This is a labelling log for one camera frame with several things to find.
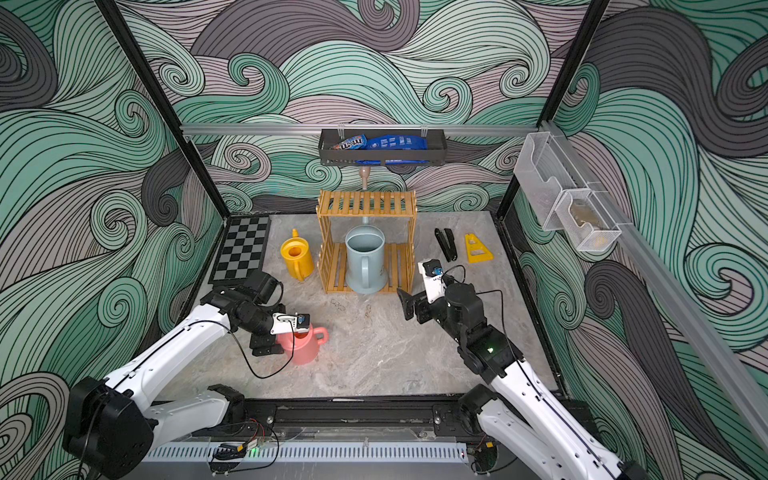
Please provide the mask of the yellow plastic watering can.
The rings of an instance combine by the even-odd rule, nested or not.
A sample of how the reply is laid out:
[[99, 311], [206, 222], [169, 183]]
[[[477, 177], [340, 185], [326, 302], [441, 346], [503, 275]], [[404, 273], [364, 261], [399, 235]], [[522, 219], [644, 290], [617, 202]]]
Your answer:
[[309, 242], [293, 229], [291, 236], [282, 243], [280, 254], [290, 276], [304, 282], [314, 272], [314, 262]]

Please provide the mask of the pink plastic watering can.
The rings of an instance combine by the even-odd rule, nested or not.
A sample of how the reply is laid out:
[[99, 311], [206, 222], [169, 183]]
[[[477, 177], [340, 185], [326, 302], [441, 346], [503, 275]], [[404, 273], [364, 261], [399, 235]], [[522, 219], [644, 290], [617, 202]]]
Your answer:
[[320, 347], [330, 339], [324, 327], [310, 327], [307, 333], [283, 333], [277, 336], [278, 344], [295, 365], [306, 365], [314, 361]]

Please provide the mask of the wooden slatted shelf rack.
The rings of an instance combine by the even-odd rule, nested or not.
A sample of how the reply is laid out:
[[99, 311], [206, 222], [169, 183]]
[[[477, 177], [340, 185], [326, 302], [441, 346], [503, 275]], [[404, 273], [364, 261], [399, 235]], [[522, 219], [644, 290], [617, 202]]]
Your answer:
[[345, 272], [350, 265], [347, 247], [333, 240], [334, 218], [357, 220], [405, 219], [407, 240], [384, 243], [384, 268], [388, 274], [386, 293], [409, 292], [415, 275], [415, 226], [418, 218], [413, 192], [352, 192], [323, 190], [316, 207], [322, 243], [318, 268], [327, 293], [349, 292]]

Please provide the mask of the light blue long-spout watering can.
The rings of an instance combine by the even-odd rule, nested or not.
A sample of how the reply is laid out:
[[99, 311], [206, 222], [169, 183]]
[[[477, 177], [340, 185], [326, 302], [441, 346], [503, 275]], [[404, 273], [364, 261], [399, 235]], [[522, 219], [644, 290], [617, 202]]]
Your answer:
[[372, 198], [367, 191], [369, 167], [360, 168], [363, 191], [354, 205], [362, 208], [363, 216], [358, 225], [345, 235], [346, 285], [358, 294], [373, 294], [382, 290], [386, 283], [384, 271], [385, 235], [371, 223]]

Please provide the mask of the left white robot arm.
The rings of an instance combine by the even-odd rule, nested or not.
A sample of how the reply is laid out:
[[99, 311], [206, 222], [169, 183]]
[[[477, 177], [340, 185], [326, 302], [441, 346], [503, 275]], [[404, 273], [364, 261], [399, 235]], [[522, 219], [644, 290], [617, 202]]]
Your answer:
[[214, 385], [186, 400], [157, 404], [162, 390], [209, 346], [243, 329], [268, 334], [274, 313], [271, 298], [282, 284], [256, 271], [236, 286], [218, 286], [189, 315], [136, 358], [102, 379], [86, 377], [70, 391], [63, 449], [79, 466], [119, 479], [153, 449], [198, 430], [245, 424], [244, 397], [231, 387]]

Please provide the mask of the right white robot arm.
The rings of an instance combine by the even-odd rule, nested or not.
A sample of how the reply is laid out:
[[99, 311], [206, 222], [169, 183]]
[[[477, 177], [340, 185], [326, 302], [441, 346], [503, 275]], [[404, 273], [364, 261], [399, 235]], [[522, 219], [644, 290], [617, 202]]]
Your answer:
[[476, 434], [499, 441], [541, 479], [645, 479], [591, 434], [541, 382], [522, 352], [492, 326], [471, 284], [442, 282], [411, 295], [397, 292], [405, 319], [435, 321], [482, 384], [461, 399]]

